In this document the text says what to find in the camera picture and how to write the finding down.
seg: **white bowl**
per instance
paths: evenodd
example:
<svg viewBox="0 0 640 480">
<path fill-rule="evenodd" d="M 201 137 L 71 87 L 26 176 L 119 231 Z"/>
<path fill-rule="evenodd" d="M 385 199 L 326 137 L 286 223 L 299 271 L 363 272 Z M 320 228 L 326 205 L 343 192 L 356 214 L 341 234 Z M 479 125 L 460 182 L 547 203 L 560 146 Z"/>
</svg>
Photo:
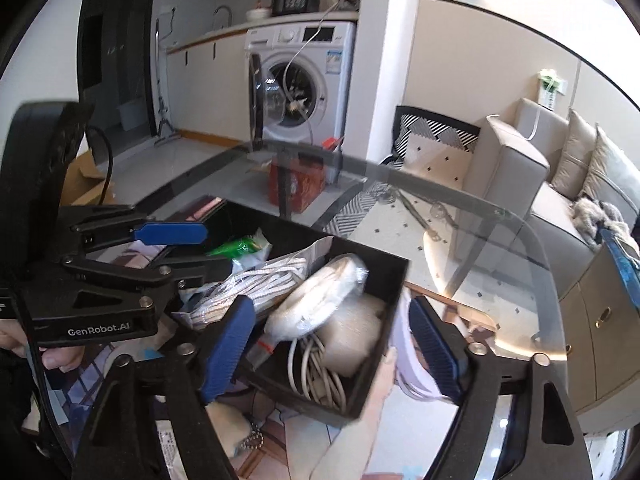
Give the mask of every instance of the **white bowl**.
<svg viewBox="0 0 640 480">
<path fill-rule="evenodd" d="M 246 14 L 246 20 L 248 22 L 256 22 L 257 20 L 264 20 L 271 16 L 271 9 L 251 9 Z"/>
</svg>

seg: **washing machine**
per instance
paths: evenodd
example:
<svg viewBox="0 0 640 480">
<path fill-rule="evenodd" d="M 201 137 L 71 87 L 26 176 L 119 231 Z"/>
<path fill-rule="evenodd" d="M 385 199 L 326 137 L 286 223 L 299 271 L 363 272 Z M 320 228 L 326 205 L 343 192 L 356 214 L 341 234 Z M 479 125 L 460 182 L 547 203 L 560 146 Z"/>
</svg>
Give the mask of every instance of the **washing machine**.
<svg viewBox="0 0 640 480">
<path fill-rule="evenodd" d="M 284 23 L 247 32 L 255 137 L 316 145 L 342 137 L 356 26 L 322 22 L 318 31 L 319 25 Z"/>
</svg>

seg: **storage box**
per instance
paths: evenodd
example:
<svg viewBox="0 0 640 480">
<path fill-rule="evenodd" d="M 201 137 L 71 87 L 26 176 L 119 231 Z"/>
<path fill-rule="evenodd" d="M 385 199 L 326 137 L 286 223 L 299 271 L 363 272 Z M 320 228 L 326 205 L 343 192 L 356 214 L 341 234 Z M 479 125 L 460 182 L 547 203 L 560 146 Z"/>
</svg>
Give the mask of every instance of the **storage box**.
<svg viewBox="0 0 640 480">
<path fill-rule="evenodd" d="M 302 213 L 324 190 L 322 160 L 292 160 L 285 168 L 290 178 L 289 201 L 294 213 Z M 269 202 L 279 204 L 278 163 L 274 157 L 269 170 Z"/>
<path fill-rule="evenodd" d="M 62 188 L 60 205 L 97 204 L 102 194 L 105 175 L 95 167 L 91 150 L 76 157 L 66 170 L 65 185 Z M 113 185 L 110 184 L 105 204 L 115 202 Z"/>
<path fill-rule="evenodd" d="M 225 205 L 217 208 L 205 220 L 205 224 L 209 229 L 205 250 L 210 250 L 224 242 L 245 235 L 253 235 L 260 228 L 267 240 L 273 245 L 270 259 L 304 249 L 316 240 L 327 236 L 321 231 L 232 202 L 226 202 Z M 187 255 L 190 251 L 193 251 L 193 248 L 178 248 L 177 252 L 172 252 L 172 256 Z M 320 406 L 292 391 L 287 377 L 288 342 L 280 343 L 274 355 L 255 372 L 244 360 L 241 361 L 236 371 L 237 376 L 243 382 L 263 390 L 276 402 L 336 427 L 341 427 L 359 418 L 362 412 L 378 364 L 386 352 L 396 305 L 408 269 L 408 261 L 403 258 L 339 237 L 334 237 L 326 260 L 329 261 L 340 254 L 347 253 L 357 254 L 369 269 L 364 292 L 385 302 L 382 332 L 372 354 L 351 379 L 341 378 L 347 397 L 347 412 L 343 414 L 329 407 Z M 263 326 L 264 320 L 254 329 L 245 350 L 251 348 L 260 337 Z M 297 352 L 294 367 L 300 369 L 301 360 L 302 356 Z"/>
</svg>

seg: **black cable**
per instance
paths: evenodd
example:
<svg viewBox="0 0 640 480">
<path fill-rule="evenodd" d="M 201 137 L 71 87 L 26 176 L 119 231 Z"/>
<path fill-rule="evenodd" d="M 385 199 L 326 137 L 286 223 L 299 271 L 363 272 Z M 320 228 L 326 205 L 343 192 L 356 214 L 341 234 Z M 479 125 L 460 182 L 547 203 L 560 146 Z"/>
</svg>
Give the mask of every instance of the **black cable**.
<svg viewBox="0 0 640 480">
<path fill-rule="evenodd" d="M 46 420 L 49 422 L 49 427 L 53 435 L 64 454 L 66 459 L 65 464 L 61 464 L 65 470 L 62 473 L 70 478 L 72 464 L 74 462 L 74 456 L 66 444 L 66 440 L 62 431 L 60 431 L 60 427 L 56 421 L 56 415 L 53 412 L 53 407 L 51 405 L 51 400 L 49 399 L 49 391 L 47 389 L 47 380 L 45 376 L 44 366 L 42 364 L 42 358 L 40 355 L 40 351 L 38 348 L 38 344 L 36 343 L 35 338 L 35 330 L 33 328 L 33 320 L 31 319 L 31 315 L 29 314 L 29 310 L 27 309 L 26 304 L 24 303 L 24 298 L 20 293 L 20 288 L 18 285 L 18 280 L 15 277 L 14 273 L 4 268 L 2 269 L 2 277 L 5 278 L 9 282 L 8 293 L 11 296 L 12 303 L 15 309 L 15 315 L 24 330 L 24 334 L 27 338 L 27 343 L 29 347 L 29 354 L 31 355 L 31 361 L 33 362 L 33 373 L 36 379 L 36 386 L 38 387 L 38 391 L 40 393 L 40 407 L 44 410 L 44 415 Z"/>
<path fill-rule="evenodd" d="M 98 128 L 98 126 L 87 126 L 86 128 L 87 130 L 91 130 L 93 132 L 95 132 L 96 134 L 98 134 L 98 136 L 102 139 L 102 141 L 104 142 L 104 145 L 107 147 L 107 154 L 109 157 L 109 166 L 107 169 L 107 177 L 104 179 L 104 187 L 102 188 L 102 194 L 100 195 L 100 201 L 98 202 L 98 205 L 102 205 L 104 203 L 104 199 L 107 196 L 107 191 L 109 189 L 109 184 L 111 183 L 111 174 L 113 173 L 113 150 L 111 149 L 111 143 L 109 142 L 109 139 L 107 139 L 107 136 L 105 135 L 104 131 L 102 131 L 100 128 Z"/>
</svg>

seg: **sofa cushion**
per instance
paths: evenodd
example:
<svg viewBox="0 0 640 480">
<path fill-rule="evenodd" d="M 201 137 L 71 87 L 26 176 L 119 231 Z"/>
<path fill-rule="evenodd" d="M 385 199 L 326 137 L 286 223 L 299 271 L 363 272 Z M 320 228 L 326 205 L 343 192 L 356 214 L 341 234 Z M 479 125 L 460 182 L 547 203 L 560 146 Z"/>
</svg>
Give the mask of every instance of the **sofa cushion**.
<svg viewBox="0 0 640 480">
<path fill-rule="evenodd" d="M 558 193 L 571 200 L 578 197 L 595 147 L 596 129 L 575 110 L 569 111 L 569 131 L 558 162 L 558 170 L 551 181 Z"/>
<path fill-rule="evenodd" d="M 640 211 L 640 171 L 599 126 L 597 132 L 582 191 L 591 198 L 612 203 L 633 228 Z"/>
<path fill-rule="evenodd" d="M 559 298 L 582 276 L 593 259 L 593 252 L 571 221 L 571 204 L 544 183 L 527 219 L 545 250 Z"/>
</svg>

